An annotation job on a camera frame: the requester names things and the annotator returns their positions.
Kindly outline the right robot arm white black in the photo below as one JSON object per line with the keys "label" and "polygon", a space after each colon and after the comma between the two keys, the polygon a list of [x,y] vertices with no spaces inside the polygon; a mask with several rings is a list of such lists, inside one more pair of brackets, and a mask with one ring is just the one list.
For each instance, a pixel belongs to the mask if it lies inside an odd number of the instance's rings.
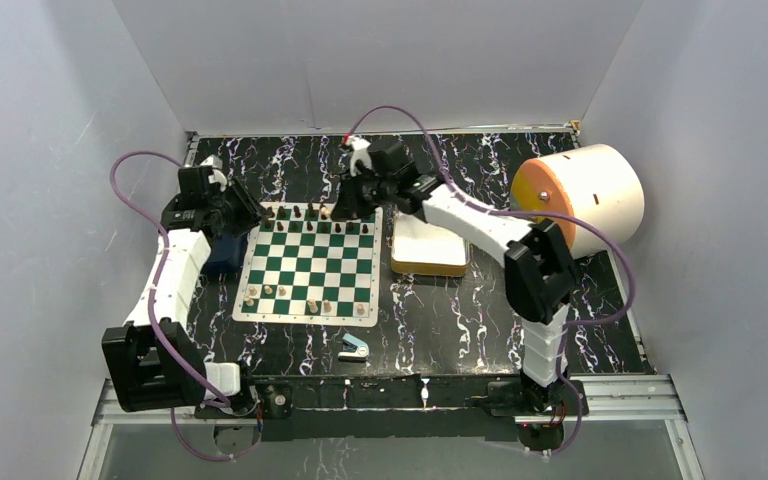
{"label": "right robot arm white black", "polygon": [[548,348],[521,362],[524,403],[537,414],[550,413],[563,399],[562,328],[580,278],[559,223],[548,214],[496,210],[447,181],[442,172],[420,172],[399,141],[369,142],[348,135],[341,148],[349,166],[339,176],[333,220],[360,220],[392,205],[424,225],[457,235],[502,267],[510,307],[536,325]]}

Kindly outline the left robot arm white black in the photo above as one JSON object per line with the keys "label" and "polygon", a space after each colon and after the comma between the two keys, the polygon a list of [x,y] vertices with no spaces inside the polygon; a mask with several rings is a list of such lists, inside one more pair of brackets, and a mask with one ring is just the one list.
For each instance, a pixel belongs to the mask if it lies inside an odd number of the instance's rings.
{"label": "left robot arm white black", "polygon": [[101,348],[127,412],[213,402],[235,416],[254,411],[257,387],[239,363],[203,359],[186,331],[197,280],[216,240],[241,237],[266,210],[216,157],[178,171],[180,191],[164,208],[155,261],[126,320],[105,330]]}

